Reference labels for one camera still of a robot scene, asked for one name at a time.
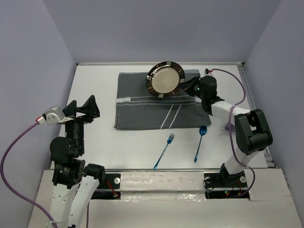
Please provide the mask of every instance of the white tabletop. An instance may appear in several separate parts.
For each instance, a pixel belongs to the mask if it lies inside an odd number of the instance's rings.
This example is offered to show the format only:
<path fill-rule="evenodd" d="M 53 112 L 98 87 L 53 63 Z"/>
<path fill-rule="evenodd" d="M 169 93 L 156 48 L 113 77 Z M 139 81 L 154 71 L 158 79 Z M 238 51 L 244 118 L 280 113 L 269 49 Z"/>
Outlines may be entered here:
<path fill-rule="evenodd" d="M 101 164 L 106 169 L 152 169 L 158 160 L 170 133 L 175 134 L 158 165 L 159 169 L 220 168 L 232 154 L 226 122 L 211 116 L 212 124 L 203 136 L 199 159 L 194 156 L 199 144 L 198 129 L 163 129 L 147 131 L 119 131 L 114 128 L 115 104 L 118 74 L 121 72 L 148 72 L 150 65 L 104 65 L 78 66 L 71 88 L 68 103 L 77 100 L 82 106 L 90 95 L 95 95 L 100 110 L 100 118 L 85 125 L 86 163 Z M 184 69 L 198 69 L 203 74 L 205 68 L 221 68 L 241 78 L 237 66 L 182 65 Z M 228 74 L 213 72 L 218 82 L 218 95 L 229 103 L 242 99 L 242 89 Z M 249 109 L 246 100 L 240 105 Z M 266 168 L 263 152 L 249 163 L 255 168 Z"/>

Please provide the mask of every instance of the fork tines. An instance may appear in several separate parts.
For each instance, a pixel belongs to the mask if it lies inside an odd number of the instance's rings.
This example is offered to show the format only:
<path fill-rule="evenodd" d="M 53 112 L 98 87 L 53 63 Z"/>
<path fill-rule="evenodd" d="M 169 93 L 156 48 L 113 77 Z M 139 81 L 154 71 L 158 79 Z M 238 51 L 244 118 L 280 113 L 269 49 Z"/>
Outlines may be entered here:
<path fill-rule="evenodd" d="M 174 138 L 174 134 L 173 134 L 173 133 L 171 133 L 171 134 L 170 134 L 170 136 L 169 136 L 169 139 L 172 141 L 172 140 L 173 140 L 173 138 Z"/>

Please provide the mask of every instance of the white wall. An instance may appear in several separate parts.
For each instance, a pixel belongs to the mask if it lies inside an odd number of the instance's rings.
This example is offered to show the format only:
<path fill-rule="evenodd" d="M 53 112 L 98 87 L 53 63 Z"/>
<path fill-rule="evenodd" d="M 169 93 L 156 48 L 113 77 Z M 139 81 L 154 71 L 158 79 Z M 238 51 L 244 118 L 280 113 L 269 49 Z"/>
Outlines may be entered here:
<path fill-rule="evenodd" d="M 275 164 L 285 169 L 304 225 L 304 1 L 282 0 L 253 49 L 245 71 L 257 108 L 264 110 Z"/>
<path fill-rule="evenodd" d="M 18 134 L 54 105 L 64 105 L 75 63 L 41 0 L 0 0 L 0 157 Z M 4 164 L 14 188 L 36 198 L 58 127 L 37 126 Z M 0 227 L 27 227 L 32 206 L 0 181 Z"/>
<path fill-rule="evenodd" d="M 83 62 L 246 61 L 280 0 L 43 0 Z"/>

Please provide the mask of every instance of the white stripe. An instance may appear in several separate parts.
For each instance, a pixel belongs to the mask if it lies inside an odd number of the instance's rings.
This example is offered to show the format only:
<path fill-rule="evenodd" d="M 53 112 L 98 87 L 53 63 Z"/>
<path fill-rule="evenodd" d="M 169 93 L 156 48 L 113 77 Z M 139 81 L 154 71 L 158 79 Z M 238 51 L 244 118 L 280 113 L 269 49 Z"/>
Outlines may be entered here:
<path fill-rule="evenodd" d="M 122 103 L 122 102 L 130 102 L 131 98 L 130 97 L 122 97 L 122 98 L 117 98 L 116 103 Z"/>
<path fill-rule="evenodd" d="M 181 104 L 181 105 L 193 105 L 193 104 L 197 105 L 197 106 L 201 106 L 198 103 L 187 103 L 187 104 Z M 171 104 L 148 104 L 148 103 L 144 103 L 144 104 L 118 104 L 116 106 L 125 106 L 125 105 L 133 106 L 133 105 L 171 105 Z"/>
<path fill-rule="evenodd" d="M 131 102 L 131 103 L 136 103 L 136 102 L 196 102 L 194 100 L 179 100 L 179 101 L 160 101 L 160 100 L 142 100 L 142 101 L 126 101 L 126 102 Z"/>
<path fill-rule="evenodd" d="M 199 97 L 197 97 L 197 96 L 195 97 L 195 101 L 201 103 L 201 99 Z"/>
<path fill-rule="evenodd" d="M 171 128 L 172 124 L 174 123 L 174 120 L 175 120 L 177 114 L 179 113 L 180 109 L 181 109 L 181 105 L 179 106 L 179 108 L 178 108 L 178 110 L 177 110 L 177 112 L 176 112 L 176 114 L 175 114 L 175 117 L 173 118 L 172 123 L 170 124 L 169 129 Z"/>
<path fill-rule="evenodd" d="M 165 124 L 165 122 L 166 122 L 166 120 L 167 120 L 167 118 L 168 118 L 168 116 L 169 116 L 169 113 L 171 112 L 171 109 L 172 109 L 172 108 L 173 108 L 173 105 L 171 106 L 171 108 L 170 108 L 170 110 L 169 110 L 169 112 L 168 112 L 168 114 L 167 114 L 165 120 L 162 122 L 161 128 L 162 128 L 163 125 Z"/>
<path fill-rule="evenodd" d="M 189 97 L 188 95 L 183 95 L 183 96 L 170 96 L 170 98 L 179 98 L 179 97 Z M 129 96 L 129 98 L 142 98 L 142 97 L 155 97 L 155 96 Z"/>

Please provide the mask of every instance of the plate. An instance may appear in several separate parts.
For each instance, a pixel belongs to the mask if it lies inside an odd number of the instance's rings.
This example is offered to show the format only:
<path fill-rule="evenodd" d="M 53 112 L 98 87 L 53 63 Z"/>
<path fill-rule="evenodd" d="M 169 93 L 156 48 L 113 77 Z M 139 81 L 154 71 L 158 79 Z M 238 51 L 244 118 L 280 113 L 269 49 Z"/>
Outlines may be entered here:
<path fill-rule="evenodd" d="M 156 97 L 163 98 L 175 95 L 178 85 L 185 81 L 183 68 L 175 62 L 161 62 L 155 65 L 146 77 L 148 92 Z"/>

